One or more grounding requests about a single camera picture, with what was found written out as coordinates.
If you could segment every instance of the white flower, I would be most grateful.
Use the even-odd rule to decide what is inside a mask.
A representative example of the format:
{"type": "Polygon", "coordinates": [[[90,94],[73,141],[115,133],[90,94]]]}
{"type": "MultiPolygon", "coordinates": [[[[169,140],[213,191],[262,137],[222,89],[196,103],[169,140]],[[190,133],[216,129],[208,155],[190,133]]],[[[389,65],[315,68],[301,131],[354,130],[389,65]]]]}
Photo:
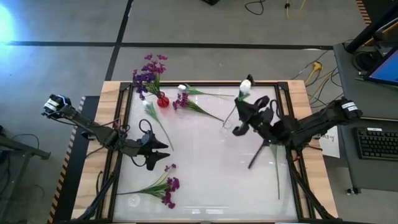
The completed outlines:
{"type": "Polygon", "coordinates": [[[148,101],[146,101],[146,100],[144,100],[144,101],[142,102],[142,104],[144,105],[145,108],[147,108],[147,107],[150,106],[150,103],[149,103],[148,101]]]}
{"type": "Polygon", "coordinates": [[[250,87],[251,87],[251,82],[249,80],[243,80],[241,86],[239,87],[239,90],[244,94],[248,94],[250,91],[250,87]]]}
{"type": "Polygon", "coordinates": [[[179,85],[179,86],[178,86],[178,89],[179,89],[180,91],[185,91],[185,90],[187,89],[187,87],[186,87],[185,85],[179,85]]]}

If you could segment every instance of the concrete floor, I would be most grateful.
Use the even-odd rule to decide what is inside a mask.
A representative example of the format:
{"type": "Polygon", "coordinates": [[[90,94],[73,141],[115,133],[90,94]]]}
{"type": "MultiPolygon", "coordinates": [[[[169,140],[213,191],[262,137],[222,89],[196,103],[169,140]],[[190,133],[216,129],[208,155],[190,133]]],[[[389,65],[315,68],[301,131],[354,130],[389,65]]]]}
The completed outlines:
{"type": "MultiPolygon", "coordinates": [[[[199,0],[135,0],[123,41],[333,45],[354,38],[365,28],[354,0],[307,1],[301,13],[301,2],[293,1],[290,20],[283,1],[265,2],[261,16],[248,13],[246,2],[221,0],[210,7],[199,0]]],[[[115,42],[126,4],[127,0],[0,0],[0,41],[115,42]]],[[[112,51],[112,47],[0,45],[0,124],[10,136],[36,134],[41,148],[52,152],[47,161],[31,160],[11,220],[46,222],[67,149],[71,127],[42,117],[42,105],[51,93],[67,95],[74,104],[82,96],[99,95],[112,51]],[[45,190],[43,197],[35,185],[45,190]]],[[[112,80],[130,80],[132,69],[149,52],[169,56],[165,80],[240,80],[248,73],[261,80],[288,80],[323,51],[122,47],[112,80]]],[[[333,52],[320,61],[322,74],[336,67],[333,52]]],[[[310,70],[299,78],[304,79],[310,70]]],[[[316,87],[310,86],[308,92],[316,87]]],[[[321,99],[329,102],[341,92],[329,82],[321,99]]],[[[34,143],[29,138],[21,141],[34,143]]],[[[326,159],[341,218],[398,222],[394,212],[397,193],[364,190],[359,196],[346,196],[348,171],[336,164],[326,159]]]]}

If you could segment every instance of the small red vase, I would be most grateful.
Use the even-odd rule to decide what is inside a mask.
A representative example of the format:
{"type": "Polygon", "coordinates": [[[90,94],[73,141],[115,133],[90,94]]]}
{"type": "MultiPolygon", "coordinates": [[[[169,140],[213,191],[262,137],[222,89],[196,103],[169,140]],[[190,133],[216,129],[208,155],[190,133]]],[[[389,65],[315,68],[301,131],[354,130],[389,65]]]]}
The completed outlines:
{"type": "Polygon", "coordinates": [[[166,108],[170,104],[170,100],[165,96],[164,92],[160,92],[159,96],[157,96],[157,105],[161,108],[166,108]]]}

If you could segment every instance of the computer monitor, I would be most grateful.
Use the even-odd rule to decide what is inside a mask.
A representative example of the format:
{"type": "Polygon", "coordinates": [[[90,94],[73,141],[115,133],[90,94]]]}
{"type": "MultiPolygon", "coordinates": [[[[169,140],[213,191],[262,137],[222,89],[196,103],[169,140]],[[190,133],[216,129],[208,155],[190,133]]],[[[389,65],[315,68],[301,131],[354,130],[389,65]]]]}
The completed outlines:
{"type": "Polygon", "coordinates": [[[376,64],[376,66],[368,72],[365,80],[378,82],[388,85],[398,86],[398,51],[397,47],[376,64]]]}

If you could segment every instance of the keyboard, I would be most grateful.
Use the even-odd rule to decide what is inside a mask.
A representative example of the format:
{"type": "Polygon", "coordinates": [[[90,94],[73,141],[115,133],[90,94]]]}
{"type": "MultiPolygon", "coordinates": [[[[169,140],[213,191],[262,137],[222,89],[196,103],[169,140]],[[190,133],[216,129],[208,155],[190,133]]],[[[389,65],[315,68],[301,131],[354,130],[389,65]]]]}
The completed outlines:
{"type": "Polygon", "coordinates": [[[354,128],[353,131],[359,158],[398,161],[398,130],[354,128]]]}

